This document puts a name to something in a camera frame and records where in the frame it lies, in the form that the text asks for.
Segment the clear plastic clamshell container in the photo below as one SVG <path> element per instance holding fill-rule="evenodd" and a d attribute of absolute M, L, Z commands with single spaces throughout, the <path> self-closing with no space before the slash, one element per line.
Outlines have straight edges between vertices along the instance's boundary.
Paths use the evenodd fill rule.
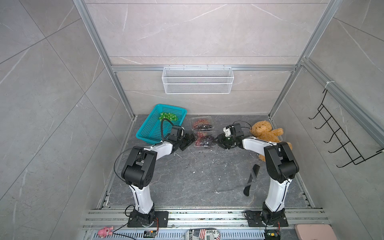
<path fill-rule="evenodd" d="M 196 132 L 212 131 L 214 129 L 212 117 L 202 116 L 191 118 L 191 127 L 192 130 Z"/>

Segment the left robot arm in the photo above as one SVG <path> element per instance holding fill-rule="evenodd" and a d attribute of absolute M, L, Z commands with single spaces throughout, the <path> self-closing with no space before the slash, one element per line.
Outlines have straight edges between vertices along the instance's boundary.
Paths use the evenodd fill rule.
<path fill-rule="evenodd" d="M 161 121 L 162 140 L 149 147 L 134 146 L 120 153 L 129 152 L 122 172 L 116 176 L 126 183 L 132 190 L 135 205 L 129 215 L 128 226 L 138 221 L 143 227 L 150 227 L 153 223 L 159 224 L 156 218 L 155 205 L 151 198 L 149 184 L 153 178 L 156 161 L 180 149 L 184 151 L 196 141 L 193 133 L 186 133 L 181 126 L 171 124 L 171 132 L 164 135 L 163 124 L 171 121 L 167 118 Z"/>

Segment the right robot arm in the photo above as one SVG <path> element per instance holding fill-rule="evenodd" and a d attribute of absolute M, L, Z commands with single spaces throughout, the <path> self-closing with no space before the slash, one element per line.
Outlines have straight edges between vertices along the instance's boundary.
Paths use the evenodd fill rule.
<path fill-rule="evenodd" d="M 270 176 L 269 192 L 263 202 L 261 218 L 266 226 L 274 226 L 285 214 L 285 200 L 289 186 L 299 172 L 291 144 L 279 140 L 284 130 L 273 129 L 268 121 L 260 121 L 250 127 L 251 136 L 246 136 L 239 123 L 234 122 L 215 138 L 217 145 L 230 150 L 239 147 L 255 152 L 266 163 Z"/>

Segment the teal plastic basket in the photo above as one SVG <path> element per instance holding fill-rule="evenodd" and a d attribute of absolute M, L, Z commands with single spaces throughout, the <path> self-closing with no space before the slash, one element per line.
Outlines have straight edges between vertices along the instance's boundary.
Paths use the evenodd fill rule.
<path fill-rule="evenodd" d="M 154 107 L 152 112 L 139 128 L 138 132 L 136 133 L 137 139 L 153 145 L 159 143 L 162 140 L 161 130 L 163 130 L 164 137 L 171 132 L 172 125 L 169 122 L 164 121 L 163 126 L 161 126 L 161 121 L 158 120 L 158 117 L 162 112 L 173 113 L 178 116 L 178 121 L 171 121 L 175 126 L 181 126 L 187 115 L 186 109 L 170 105 L 158 104 Z"/>

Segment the red grape bunch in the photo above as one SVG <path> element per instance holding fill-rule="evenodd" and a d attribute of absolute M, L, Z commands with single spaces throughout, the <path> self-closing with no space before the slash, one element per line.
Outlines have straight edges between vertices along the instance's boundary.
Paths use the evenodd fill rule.
<path fill-rule="evenodd" d="M 207 137 L 207 133 L 205 132 L 197 132 L 196 133 L 196 137 L 197 137 L 197 144 L 201 144 L 201 143 L 204 143 L 206 141 L 206 137 Z"/>
<path fill-rule="evenodd" d="M 205 126 L 212 126 L 210 120 L 208 120 L 208 119 L 199 119 L 199 120 L 197 120 L 197 121 L 194 123 L 193 127 L 196 127 L 196 126 L 203 126 L 203 125 L 205 125 Z"/>

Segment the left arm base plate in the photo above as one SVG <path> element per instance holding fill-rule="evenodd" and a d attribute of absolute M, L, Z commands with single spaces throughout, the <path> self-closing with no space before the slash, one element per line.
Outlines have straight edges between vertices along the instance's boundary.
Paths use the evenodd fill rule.
<path fill-rule="evenodd" d="M 160 227 L 166 228 L 169 221 L 169 212 L 167 211 L 151 211 L 148 214 L 142 214 L 136 210 L 132 211 L 127 224 L 128 228 L 149 228 Z"/>

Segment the dark purple grape bunch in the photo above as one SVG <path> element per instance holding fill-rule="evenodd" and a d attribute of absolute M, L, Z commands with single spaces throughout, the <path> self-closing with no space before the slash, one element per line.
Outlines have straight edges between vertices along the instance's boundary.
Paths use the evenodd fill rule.
<path fill-rule="evenodd" d="M 211 131 L 212 129 L 213 129 L 212 126 L 205 126 L 205 125 L 203 125 L 203 126 L 196 126 L 196 127 L 193 128 L 194 131 L 198 131 L 198 132 L 200 132 L 200 131 Z"/>

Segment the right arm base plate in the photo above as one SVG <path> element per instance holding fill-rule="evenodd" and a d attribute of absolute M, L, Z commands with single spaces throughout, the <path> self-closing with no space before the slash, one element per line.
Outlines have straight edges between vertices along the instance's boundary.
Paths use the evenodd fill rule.
<path fill-rule="evenodd" d="M 249 227 L 288 227 L 288 220 L 285 209 L 278 212 L 263 211 L 244 211 L 244 216 Z"/>

